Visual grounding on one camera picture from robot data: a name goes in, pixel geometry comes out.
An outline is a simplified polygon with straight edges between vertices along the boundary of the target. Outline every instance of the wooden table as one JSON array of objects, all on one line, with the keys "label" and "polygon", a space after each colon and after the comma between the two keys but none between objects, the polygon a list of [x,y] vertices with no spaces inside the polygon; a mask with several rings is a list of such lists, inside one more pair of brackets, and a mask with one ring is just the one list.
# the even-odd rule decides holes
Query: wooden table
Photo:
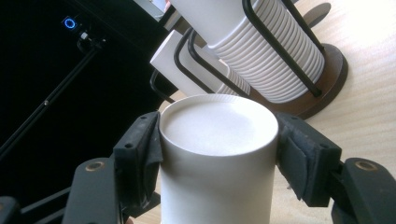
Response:
[{"label": "wooden table", "polygon": [[[396,1],[300,0],[295,6],[304,15],[322,3],[332,8],[312,31],[343,52],[349,72],[335,100],[306,121],[343,149],[342,161],[376,161],[396,176]],[[276,169],[271,223],[332,223],[331,208],[332,203],[308,208],[298,201]],[[160,222],[161,206],[134,221]]]}]

